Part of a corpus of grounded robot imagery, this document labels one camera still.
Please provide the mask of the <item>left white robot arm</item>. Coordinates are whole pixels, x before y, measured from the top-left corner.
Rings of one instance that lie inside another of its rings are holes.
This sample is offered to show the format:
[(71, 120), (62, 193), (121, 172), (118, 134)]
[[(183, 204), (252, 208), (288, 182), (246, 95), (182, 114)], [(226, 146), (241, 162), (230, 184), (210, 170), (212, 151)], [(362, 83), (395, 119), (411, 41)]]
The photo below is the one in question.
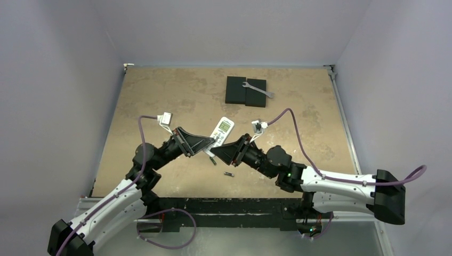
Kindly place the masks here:
[(193, 135), (177, 127), (159, 148), (146, 142), (139, 145), (132, 168), (115, 189), (83, 214), (53, 225), (49, 255), (95, 255), (107, 240), (135, 219), (156, 216), (159, 197), (152, 189), (161, 178), (156, 171), (180, 155), (192, 157), (214, 142), (214, 138)]

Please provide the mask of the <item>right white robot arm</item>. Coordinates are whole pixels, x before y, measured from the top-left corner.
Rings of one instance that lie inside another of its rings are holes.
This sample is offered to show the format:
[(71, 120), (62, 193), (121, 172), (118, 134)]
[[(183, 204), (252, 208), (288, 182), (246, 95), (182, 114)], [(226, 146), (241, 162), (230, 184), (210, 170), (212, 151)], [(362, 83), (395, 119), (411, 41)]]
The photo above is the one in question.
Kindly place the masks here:
[(303, 193), (299, 209), (306, 217), (334, 211), (361, 212), (392, 225), (405, 224), (406, 188), (389, 171), (377, 170), (374, 175), (316, 172), (312, 166), (294, 162), (280, 145), (264, 152), (248, 134), (210, 151), (226, 165), (244, 163), (274, 178), (281, 190)]

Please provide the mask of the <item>white remote control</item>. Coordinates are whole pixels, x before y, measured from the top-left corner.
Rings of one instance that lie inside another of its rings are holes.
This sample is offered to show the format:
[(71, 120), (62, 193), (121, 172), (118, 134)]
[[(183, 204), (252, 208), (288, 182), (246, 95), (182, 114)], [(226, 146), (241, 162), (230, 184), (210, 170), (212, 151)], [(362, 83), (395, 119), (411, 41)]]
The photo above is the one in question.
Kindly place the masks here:
[(234, 121), (223, 116), (210, 135), (210, 137), (214, 139), (214, 143), (205, 148), (203, 152), (211, 158), (215, 157), (215, 155), (211, 152), (211, 149), (223, 145), (225, 140), (233, 130), (234, 126)]

